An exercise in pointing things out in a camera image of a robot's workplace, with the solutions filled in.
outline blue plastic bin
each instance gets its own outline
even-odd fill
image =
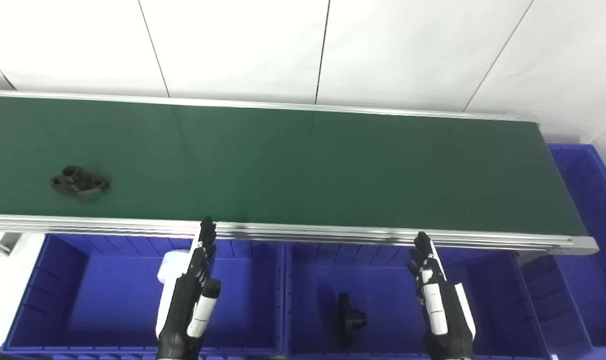
[[[288,358],[428,359],[426,330],[414,280],[405,267],[409,248],[293,243],[285,280]],[[516,257],[508,251],[442,248],[449,280],[462,282],[476,319],[477,359],[542,359],[541,338]],[[367,326],[342,348],[338,295],[367,313]]]
[[[162,256],[188,239],[48,235],[2,353],[58,360],[153,359]],[[282,353],[284,246],[217,241],[223,284],[203,358]]]
[[[549,146],[600,251],[522,268],[545,340],[561,360],[606,360],[606,167],[592,145]]]

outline black mechanical part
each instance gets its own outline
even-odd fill
[[[106,177],[75,165],[65,166],[60,175],[52,177],[49,184],[55,191],[71,196],[96,194],[109,188],[109,180]]]
[[[339,333],[341,334],[341,345],[350,347],[354,331],[360,330],[367,325],[367,314],[352,308],[349,304],[349,295],[342,292],[339,294]]]

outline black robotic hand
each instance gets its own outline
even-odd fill
[[[158,336],[157,359],[196,360],[201,340],[221,282],[209,278],[209,260],[216,252],[216,224],[211,216],[200,223],[198,242],[186,272],[177,278],[163,330]]]
[[[423,231],[414,239],[407,268],[416,278],[416,295],[428,331],[425,345],[431,360],[474,360],[476,326],[462,284],[447,281],[431,239]]]

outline robotic hand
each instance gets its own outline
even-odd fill
[[[425,345],[431,360],[474,360],[472,341],[476,325],[463,284],[447,281],[443,265],[431,239],[423,231],[414,239],[412,260],[407,268],[416,278],[428,331]]]
[[[216,224],[211,216],[200,223],[191,249],[166,253],[159,270],[164,283],[156,323],[157,360],[196,360],[201,339],[221,290],[209,278],[209,260],[216,252]]]

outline metal rail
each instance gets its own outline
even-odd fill
[[[206,100],[200,98],[153,97],[153,96],[124,96],[124,95],[95,95],[82,93],[54,93],[34,91],[0,90],[0,98],[53,99],[53,100],[88,100],[113,101],[118,103],[140,103],[157,105],[182,105],[184,107],[209,108],[242,108],[242,109],[273,109],[301,110],[314,112],[334,112],[349,114],[376,114],[388,116],[417,116],[445,117],[454,119],[528,121],[537,123],[535,116],[519,116],[516,114],[483,114],[476,112],[427,111],[408,109],[382,109],[378,107],[357,107],[341,105],[289,104],[281,102],[255,102],[234,100]]]
[[[0,214],[0,231],[14,233],[42,232],[191,238],[197,230],[198,221]],[[225,221],[219,221],[217,227],[219,239],[390,246],[412,246],[413,239],[420,230],[426,231],[435,244],[442,248],[536,251],[577,255],[591,254],[598,250],[596,242],[591,237],[569,235]]]

